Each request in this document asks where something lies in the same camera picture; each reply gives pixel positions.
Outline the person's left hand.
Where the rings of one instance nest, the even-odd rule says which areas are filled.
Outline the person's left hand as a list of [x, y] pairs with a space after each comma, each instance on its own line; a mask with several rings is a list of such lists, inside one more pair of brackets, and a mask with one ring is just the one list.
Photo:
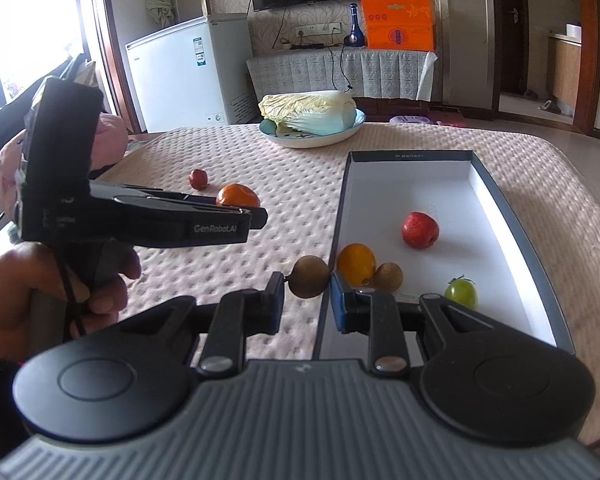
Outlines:
[[[128, 304], [125, 279], [136, 280], [142, 274], [140, 258], [129, 249], [119, 266], [118, 275], [92, 292], [70, 273], [76, 300], [86, 302], [90, 312], [83, 318], [89, 334], [118, 322]], [[30, 298], [39, 290], [66, 300], [54, 255], [40, 243], [21, 243], [0, 256], [0, 360], [22, 362], [29, 356]]]

